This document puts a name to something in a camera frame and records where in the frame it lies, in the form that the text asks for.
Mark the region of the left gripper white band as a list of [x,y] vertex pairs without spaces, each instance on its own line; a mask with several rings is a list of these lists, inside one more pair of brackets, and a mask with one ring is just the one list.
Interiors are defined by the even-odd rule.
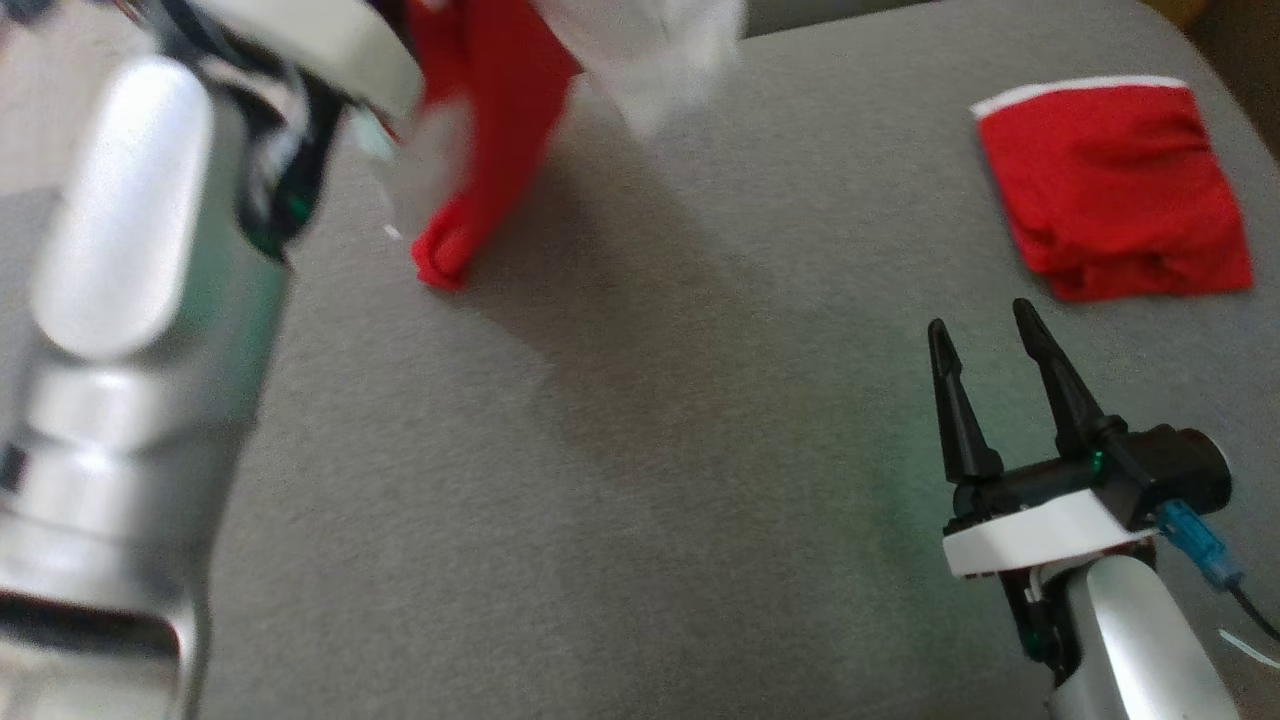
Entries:
[[191,0],[221,28],[300,65],[388,120],[413,119],[422,72],[365,0]]

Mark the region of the yellow cushion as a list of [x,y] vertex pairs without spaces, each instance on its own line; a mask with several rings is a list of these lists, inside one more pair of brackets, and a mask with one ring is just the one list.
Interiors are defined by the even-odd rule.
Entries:
[[1193,27],[1208,10],[1212,0],[1142,0],[1180,29]]

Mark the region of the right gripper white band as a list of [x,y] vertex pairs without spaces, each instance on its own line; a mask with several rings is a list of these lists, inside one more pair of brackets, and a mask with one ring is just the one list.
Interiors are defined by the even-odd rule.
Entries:
[[986,577],[1080,559],[1148,539],[1128,530],[1094,492],[1108,439],[1126,423],[1102,410],[1027,299],[1012,301],[1021,345],[1036,365],[1055,424],[1057,459],[1006,470],[988,446],[963,384],[963,364],[942,320],[928,325],[943,471],[955,484],[943,555],[954,577]]

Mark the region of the red white basketball jersey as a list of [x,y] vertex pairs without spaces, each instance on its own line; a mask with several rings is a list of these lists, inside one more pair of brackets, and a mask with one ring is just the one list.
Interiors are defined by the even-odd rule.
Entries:
[[748,0],[404,0],[425,76],[419,117],[465,113],[458,182],[411,245],[419,279],[468,266],[541,168],[586,76],[637,135],[707,102],[737,56]]

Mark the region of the grey sofa cushion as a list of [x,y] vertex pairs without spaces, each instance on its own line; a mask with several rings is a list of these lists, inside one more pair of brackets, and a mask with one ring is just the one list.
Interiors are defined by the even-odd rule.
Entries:
[[745,36],[755,37],[786,29],[869,15],[934,0],[746,0]]

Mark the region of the red shorts white trim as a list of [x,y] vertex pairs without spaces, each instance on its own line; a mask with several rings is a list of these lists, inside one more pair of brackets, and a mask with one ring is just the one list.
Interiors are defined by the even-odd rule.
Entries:
[[970,111],[1012,242],[1056,299],[1097,304],[1253,286],[1242,210],[1184,81],[1023,85]]

